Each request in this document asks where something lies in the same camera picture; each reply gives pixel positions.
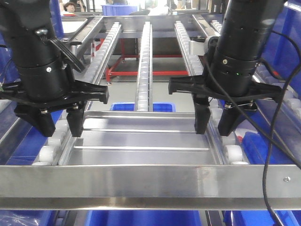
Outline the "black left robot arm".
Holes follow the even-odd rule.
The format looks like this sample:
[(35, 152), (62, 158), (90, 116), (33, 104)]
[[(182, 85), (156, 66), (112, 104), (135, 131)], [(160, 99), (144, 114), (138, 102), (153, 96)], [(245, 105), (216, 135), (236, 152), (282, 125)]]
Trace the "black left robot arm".
[(46, 137), (55, 131), (51, 113), (66, 110), (71, 134), (80, 137), (87, 101), (107, 103), (109, 92), (106, 86), (74, 78), (73, 71), (85, 67), (57, 38), (50, 2), (1, 1), (0, 31), (20, 77), (3, 84), (0, 97), (16, 102), (15, 115)]

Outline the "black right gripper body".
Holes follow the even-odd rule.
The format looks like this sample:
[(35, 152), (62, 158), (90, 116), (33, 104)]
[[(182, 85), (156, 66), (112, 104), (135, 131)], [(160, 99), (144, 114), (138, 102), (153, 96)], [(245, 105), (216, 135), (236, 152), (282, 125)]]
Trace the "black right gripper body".
[(243, 95), (235, 96), (230, 94), (229, 91), (225, 95), (220, 89), (213, 90), (211, 86), (206, 85), (203, 76), (186, 76), (171, 78), (169, 80), (168, 92), (169, 94), (175, 92), (192, 93), (241, 105), (242, 103), (266, 98), (272, 99), (278, 103), (280, 101), (282, 89), (279, 86), (251, 81), (248, 85), (247, 92)]

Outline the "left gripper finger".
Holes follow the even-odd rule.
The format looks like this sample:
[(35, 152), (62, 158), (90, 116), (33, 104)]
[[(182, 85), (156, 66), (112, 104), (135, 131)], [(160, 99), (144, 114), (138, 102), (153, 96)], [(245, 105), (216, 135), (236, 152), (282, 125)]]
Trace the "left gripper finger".
[(51, 137), (53, 135), (55, 124), (50, 113), (42, 113), (39, 108), (28, 105), (17, 105), (14, 113), (35, 127), (43, 136)]
[(73, 137), (80, 137), (83, 131), (85, 101), (66, 105), (67, 121)]

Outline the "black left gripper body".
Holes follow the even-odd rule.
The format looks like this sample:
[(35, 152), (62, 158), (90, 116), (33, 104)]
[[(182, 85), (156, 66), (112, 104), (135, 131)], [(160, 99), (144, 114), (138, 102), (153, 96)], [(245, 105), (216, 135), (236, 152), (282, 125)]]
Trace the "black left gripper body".
[(0, 91), (1, 99), (8, 99), (19, 104), (28, 105), (38, 109), (65, 109), (73, 107), (75, 103), (84, 101), (100, 101), (104, 104), (108, 103), (109, 90), (107, 86), (95, 85), (88, 82), (75, 80), (71, 84), (71, 89), (62, 97), (54, 100), (36, 101), (31, 100), (25, 92), (20, 81), (6, 83), (2, 85)]

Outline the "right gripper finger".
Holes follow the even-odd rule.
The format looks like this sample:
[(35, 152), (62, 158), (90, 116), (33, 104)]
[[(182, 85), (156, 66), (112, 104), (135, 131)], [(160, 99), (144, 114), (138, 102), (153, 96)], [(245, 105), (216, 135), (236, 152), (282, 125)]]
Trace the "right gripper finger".
[[(257, 112), (256, 103), (240, 105), (239, 108), (249, 117)], [(237, 126), (246, 120), (246, 117), (232, 103), (225, 103), (222, 116), (218, 124), (218, 131), (221, 136), (228, 136)]]
[(211, 115), (208, 97), (193, 94), (192, 98), (195, 109), (195, 131), (197, 134), (204, 134)]

